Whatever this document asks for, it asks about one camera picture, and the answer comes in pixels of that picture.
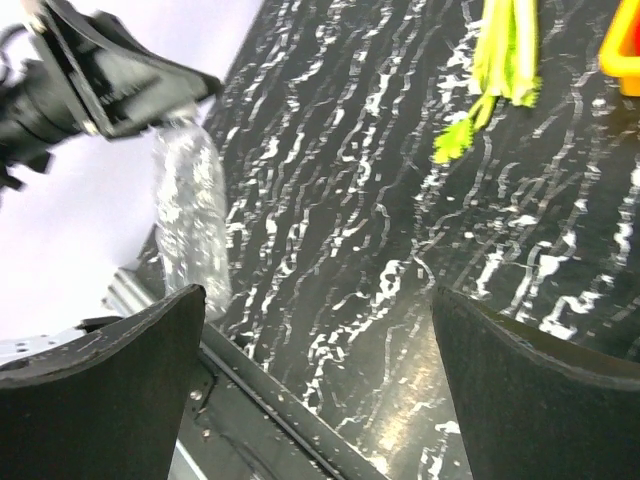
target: white backdrop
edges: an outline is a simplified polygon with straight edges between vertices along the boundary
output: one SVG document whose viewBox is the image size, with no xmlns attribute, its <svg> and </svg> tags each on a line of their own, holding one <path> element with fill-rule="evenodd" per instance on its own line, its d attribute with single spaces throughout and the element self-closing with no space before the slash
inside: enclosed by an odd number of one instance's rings
<svg viewBox="0 0 640 480">
<path fill-rule="evenodd" d="M 142 45 L 224 78 L 260 0 L 72 0 L 118 16 Z M 0 28 L 19 22 L 2 2 Z M 26 38 L 9 49 L 34 57 Z M 0 339 L 55 334 L 101 315 L 116 268 L 135 259 L 154 220 L 152 138 L 78 138 L 55 149 L 48 175 L 18 168 L 21 192 L 0 193 Z"/>
</svg>

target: black marble tablecloth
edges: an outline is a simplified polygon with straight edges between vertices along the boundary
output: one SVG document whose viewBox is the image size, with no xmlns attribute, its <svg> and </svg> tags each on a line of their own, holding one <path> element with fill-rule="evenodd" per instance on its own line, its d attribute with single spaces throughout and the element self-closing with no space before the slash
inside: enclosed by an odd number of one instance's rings
<svg viewBox="0 0 640 480">
<path fill-rule="evenodd" d="M 432 143 L 472 102 L 481 0 L 267 0 L 209 121 L 235 289 L 218 326 L 392 479 L 470 477 L 436 282 L 639 358 L 640 109 L 597 64 L 619 2 L 539 3 L 537 108 L 499 108 L 450 166 Z"/>
</svg>

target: plastic bin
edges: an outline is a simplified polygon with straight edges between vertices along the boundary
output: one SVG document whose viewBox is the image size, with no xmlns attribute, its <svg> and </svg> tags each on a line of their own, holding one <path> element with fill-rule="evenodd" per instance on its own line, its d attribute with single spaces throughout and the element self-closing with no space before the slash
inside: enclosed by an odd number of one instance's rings
<svg viewBox="0 0 640 480">
<path fill-rule="evenodd" d="M 640 97 L 640 55 L 635 51 L 635 31 L 640 0 L 622 0 L 600 48 L 600 69 L 620 79 L 620 92 Z"/>
</svg>

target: plastic bottle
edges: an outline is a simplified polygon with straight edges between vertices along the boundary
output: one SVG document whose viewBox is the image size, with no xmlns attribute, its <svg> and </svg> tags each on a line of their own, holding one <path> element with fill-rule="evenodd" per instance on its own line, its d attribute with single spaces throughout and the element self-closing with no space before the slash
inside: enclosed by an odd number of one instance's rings
<svg viewBox="0 0 640 480">
<path fill-rule="evenodd" d="M 211 136 L 195 118 L 195 107 L 188 108 L 157 130 L 156 242 L 167 293 L 202 285 L 211 321 L 231 302 L 224 172 Z"/>
</svg>

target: green vegetable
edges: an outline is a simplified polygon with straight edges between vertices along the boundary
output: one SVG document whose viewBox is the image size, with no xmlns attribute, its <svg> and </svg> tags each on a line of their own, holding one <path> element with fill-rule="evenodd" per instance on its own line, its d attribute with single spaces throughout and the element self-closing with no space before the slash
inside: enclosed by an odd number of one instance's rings
<svg viewBox="0 0 640 480">
<path fill-rule="evenodd" d="M 498 98 L 533 108 L 542 81 L 537 76 L 537 0 L 485 0 L 476 43 L 470 90 L 480 93 L 467 117 L 434 141 L 434 162 L 460 158 L 473 134 L 491 119 Z"/>
</svg>

